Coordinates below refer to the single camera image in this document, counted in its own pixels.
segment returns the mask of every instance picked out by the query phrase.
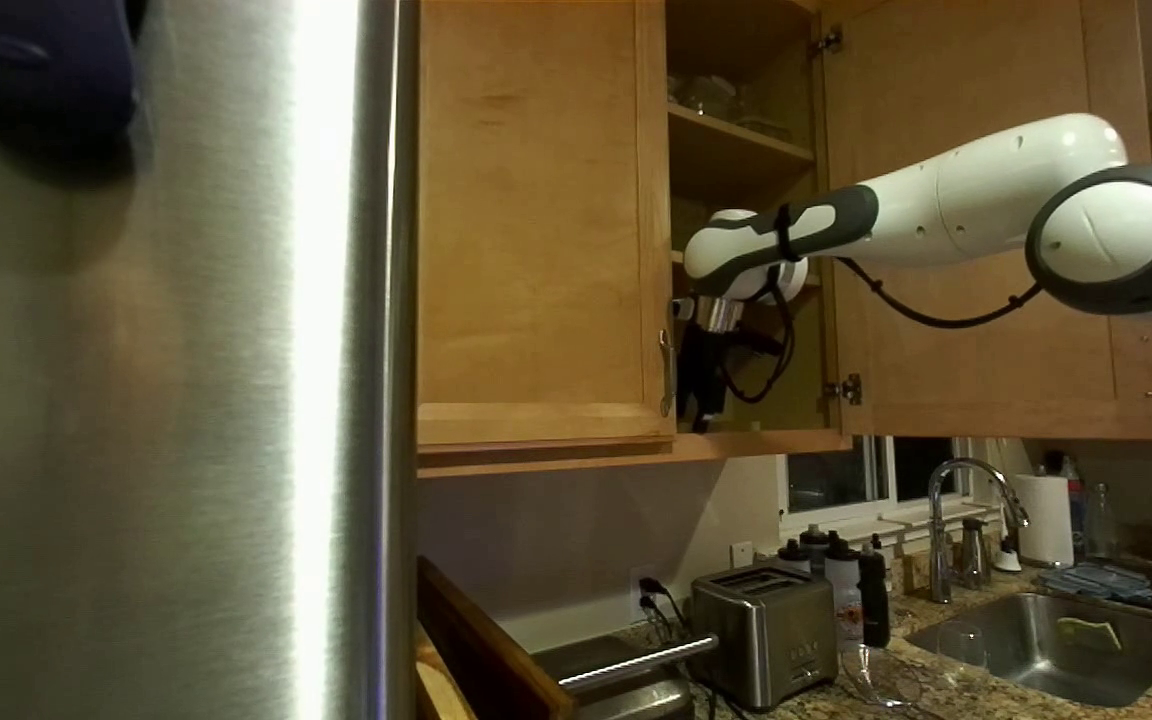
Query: faucet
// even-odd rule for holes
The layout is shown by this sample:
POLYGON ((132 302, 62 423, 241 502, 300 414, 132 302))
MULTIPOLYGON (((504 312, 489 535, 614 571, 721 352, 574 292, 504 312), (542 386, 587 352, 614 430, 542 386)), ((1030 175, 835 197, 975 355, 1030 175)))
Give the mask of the faucet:
POLYGON ((1009 535, 1012 544, 1020 541, 1020 527, 1030 523, 1030 513, 1015 494, 1015 487, 1009 483, 1009 474, 975 454, 951 454, 944 465, 935 465, 931 478, 928 478, 928 501, 931 501, 931 604, 950 604, 951 601, 951 544, 950 544, 950 532, 944 532, 944 513, 942 513, 942 483, 962 471, 962 468, 981 468, 1006 494, 1006 523, 1009 523, 1009 535))

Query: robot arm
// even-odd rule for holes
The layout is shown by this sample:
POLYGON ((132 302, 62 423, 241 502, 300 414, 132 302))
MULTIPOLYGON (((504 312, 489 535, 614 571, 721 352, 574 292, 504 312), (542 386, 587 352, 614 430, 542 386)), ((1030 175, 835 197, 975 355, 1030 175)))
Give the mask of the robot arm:
POLYGON ((839 186, 795 215, 715 211, 688 246, 700 296, 746 301, 776 265, 951 265, 1020 246, 1055 301, 1152 312, 1152 165, 1099 115, 1020 124, 839 186))

